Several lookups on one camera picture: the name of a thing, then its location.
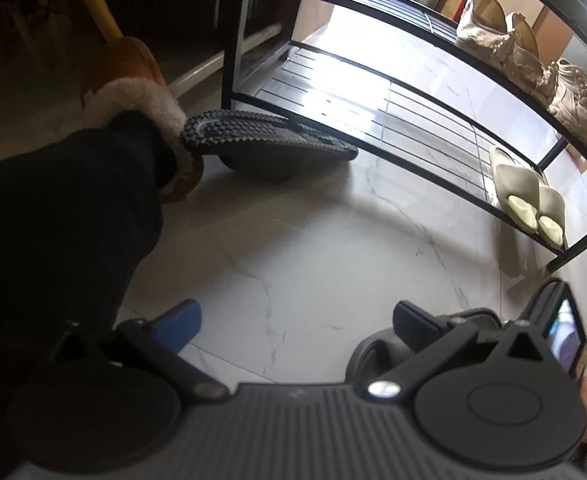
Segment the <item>beige slipper inner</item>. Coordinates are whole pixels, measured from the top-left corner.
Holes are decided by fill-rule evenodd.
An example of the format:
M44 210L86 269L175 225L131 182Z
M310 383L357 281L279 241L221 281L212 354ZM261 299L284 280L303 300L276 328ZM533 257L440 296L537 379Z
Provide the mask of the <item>beige slipper inner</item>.
M520 165L501 148L493 148L490 160L495 193L502 210L526 233L536 233L540 207L537 173Z

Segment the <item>black slipper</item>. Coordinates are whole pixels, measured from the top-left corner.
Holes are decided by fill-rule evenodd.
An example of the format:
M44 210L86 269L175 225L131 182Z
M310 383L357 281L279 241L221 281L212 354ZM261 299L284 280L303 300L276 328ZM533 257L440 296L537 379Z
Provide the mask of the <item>black slipper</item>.
M292 119L246 110L209 110L187 120L182 144L268 183L287 182L319 165L356 159L359 149Z

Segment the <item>brown fur-lined boot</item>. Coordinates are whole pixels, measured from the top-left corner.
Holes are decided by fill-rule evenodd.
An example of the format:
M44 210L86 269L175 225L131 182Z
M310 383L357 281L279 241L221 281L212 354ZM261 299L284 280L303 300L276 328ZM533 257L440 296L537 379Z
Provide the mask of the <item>brown fur-lined boot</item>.
M182 145L187 116L142 41L121 37L102 47L87 65L80 102L85 124L92 128L107 125L125 112L150 119L177 159L176 174L164 186L162 200L175 203L194 191L203 176L203 158Z

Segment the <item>beige slipper near rack post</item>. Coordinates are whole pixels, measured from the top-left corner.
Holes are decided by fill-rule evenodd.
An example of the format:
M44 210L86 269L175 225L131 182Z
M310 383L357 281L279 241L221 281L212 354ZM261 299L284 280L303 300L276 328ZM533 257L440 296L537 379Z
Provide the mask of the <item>beige slipper near rack post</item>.
M566 206L563 196L551 186L539 184L540 203L537 208L539 234L551 246L565 247Z

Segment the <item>dark trouser leg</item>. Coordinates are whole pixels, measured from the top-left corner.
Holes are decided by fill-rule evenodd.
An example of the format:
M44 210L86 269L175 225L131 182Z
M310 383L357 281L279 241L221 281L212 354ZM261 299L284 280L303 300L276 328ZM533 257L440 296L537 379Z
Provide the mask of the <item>dark trouser leg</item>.
M0 352L72 323L112 326L176 172L141 112L0 161Z

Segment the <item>black metal shoe rack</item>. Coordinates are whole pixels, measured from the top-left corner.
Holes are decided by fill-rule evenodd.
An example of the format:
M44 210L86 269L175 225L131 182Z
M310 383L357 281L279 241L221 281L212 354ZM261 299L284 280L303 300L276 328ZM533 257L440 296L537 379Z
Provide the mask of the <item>black metal shoe rack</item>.
M568 146L587 160L587 146L532 96L495 68L454 44L453 26L407 0L314 0L387 24L434 47L491 79L546 122L560 138L535 162L497 131L435 93L315 44L296 40L293 25L302 0L220 0L224 29L222 106L246 105L272 114L290 127L313 128L375 155L493 217L513 224L499 208L489 173L491 148L502 148L536 174ZM278 42L253 70L241 67L246 17L252 6L274 3L282 19Z

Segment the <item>beige sneaker on shelf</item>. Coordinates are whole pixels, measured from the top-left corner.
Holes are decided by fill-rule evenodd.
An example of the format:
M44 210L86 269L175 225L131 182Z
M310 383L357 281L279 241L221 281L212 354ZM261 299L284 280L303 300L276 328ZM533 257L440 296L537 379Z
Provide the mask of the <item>beige sneaker on shelf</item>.
M503 70L515 37L497 0L467 0L456 28L455 44L487 65Z
M536 36L518 12L506 16L507 30L514 38L514 50L510 57L509 78L517 86L533 96L543 107L555 98L558 84L558 66L544 64L540 59Z
M549 112L587 148L587 71L561 58Z

